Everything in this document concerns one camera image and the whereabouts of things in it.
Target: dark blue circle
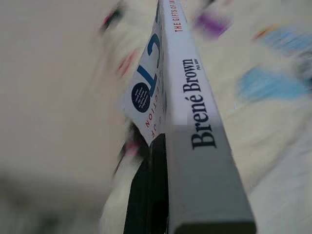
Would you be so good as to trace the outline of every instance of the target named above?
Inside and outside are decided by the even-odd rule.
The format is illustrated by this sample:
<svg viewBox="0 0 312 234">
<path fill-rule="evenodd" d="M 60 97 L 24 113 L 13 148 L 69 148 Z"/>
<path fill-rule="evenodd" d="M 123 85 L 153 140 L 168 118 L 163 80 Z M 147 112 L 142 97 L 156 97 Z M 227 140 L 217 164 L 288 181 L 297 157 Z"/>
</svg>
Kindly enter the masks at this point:
<svg viewBox="0 0 312 234">
<path fill-rule="evenodd" d="M 131 97 L 137 111 L 144 113 L 150 107 L 150 90 L 145 83 L 136 84 L 132 89 Z"/>
</svg>

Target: circular badge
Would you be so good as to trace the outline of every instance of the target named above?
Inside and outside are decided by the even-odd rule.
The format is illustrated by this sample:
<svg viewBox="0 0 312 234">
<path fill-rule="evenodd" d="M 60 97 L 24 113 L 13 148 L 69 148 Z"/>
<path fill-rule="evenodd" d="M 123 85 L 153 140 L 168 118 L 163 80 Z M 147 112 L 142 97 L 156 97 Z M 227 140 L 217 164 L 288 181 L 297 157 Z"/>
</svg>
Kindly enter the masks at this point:
<svg viewBox="0 0 312 234">
<path fill-rule="evenodd" d="M 133 105 L 139 112 L 144 113 L 150 107 L 151 97 L 145 83 L 136 84 L 132 89 L 131 97 Z"/>
</svg>

